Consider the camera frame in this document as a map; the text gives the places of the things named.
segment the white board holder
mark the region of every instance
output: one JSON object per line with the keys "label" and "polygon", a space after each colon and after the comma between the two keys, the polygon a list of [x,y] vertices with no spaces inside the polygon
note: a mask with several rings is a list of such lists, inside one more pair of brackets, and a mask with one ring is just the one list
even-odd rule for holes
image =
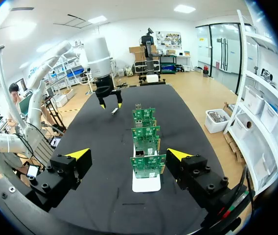
{"label": "white board holder", "polygon": [[[134,145],[134,157],[136,156],[136,149]],[[153,178],[136,178],[133,171],[133,192],[156,192],[161,189],[161,179],[158,174]]]}

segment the green circuit board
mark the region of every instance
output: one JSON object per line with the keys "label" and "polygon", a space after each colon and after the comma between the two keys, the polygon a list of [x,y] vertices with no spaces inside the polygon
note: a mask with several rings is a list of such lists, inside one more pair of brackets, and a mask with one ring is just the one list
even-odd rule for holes
{"label": "green circuit board", "polygon": [[153,117],[155,109],[136,109],[133,110],[133,118],[135,127],[156,126],[157,121]]}
{"label": "green circuit board", "polygon": [[157,131],[160,130],[160,126],[150,126],[150,127],[137,127],[132,128],[133,139],[135,141],[143,140],[154,140],[157,136]]}
{"label": "green circuit board", "polygon": [[160,150],[161,139],[156,136],[153,140],[134,141],[135,150],[143,151],[143,155],[154,155]]}
{"label": "green circuit board", "polygon": [[136,178],[154,178],[163,174],[166,154],[130,158]]}

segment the black hair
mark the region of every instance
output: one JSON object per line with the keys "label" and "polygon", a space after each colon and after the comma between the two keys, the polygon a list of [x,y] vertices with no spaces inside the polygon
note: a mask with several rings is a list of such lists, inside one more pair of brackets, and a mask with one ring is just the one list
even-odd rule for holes
{"label": "black hair", "polygon": [[14,82],[14,83],[11,84],[11,86],[8,88],[8,90],[10,91],[10,93],[12,93],[12,92],[19,92],[20,88]]}

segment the yellow triangle marker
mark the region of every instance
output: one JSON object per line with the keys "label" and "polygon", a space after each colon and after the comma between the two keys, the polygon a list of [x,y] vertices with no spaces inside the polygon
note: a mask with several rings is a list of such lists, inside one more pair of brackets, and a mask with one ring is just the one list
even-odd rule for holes
{"label": "yellow triangle marker", "polygon": [[89,148],[83,149],[83,150],[79,150],[77,152],[73,152],[73,153],[69,153],[66,154],[65,156],[71,156],[72,158],[76,158],[77,160],[84,155],[87,151],[89,150]]}
{"label": "yellow triangle marker", "polygon": [[187,153],[183,153],[183,152],[180,152],[180,151],[171,149],[171,148],[168,148],[167,150],[171,151],[172,154],[174,154],[175,157],[176,157],[179,161],[182,161],[182,158],[185,158],[185,157],[193,157],[193,156],[194,156],[194,155],[187,154]]}

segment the black tabletop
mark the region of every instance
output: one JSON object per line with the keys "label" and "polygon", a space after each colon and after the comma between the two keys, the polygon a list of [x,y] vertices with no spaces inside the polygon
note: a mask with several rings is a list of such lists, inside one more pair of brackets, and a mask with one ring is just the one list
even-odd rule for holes
{"label": "black tabletop", "polygon": [[85,148],[92,152],[93,165],[76,191],[71,190],[50,213],[85,228],[116,233],[187,234],[200,228],[207,214],[187,191],[177,186],[167,168],[158,192],[132,191],[132,110],[155,108],[161,127],[160,154],[173,148],[201,154],[212,170],[223,176],[222,167],[201,126],[184,101],[169,85],[122,90],[123,104],[114,95],[105,98],[103,110],[93,94],[84,104],[54,154],[68,154]]}

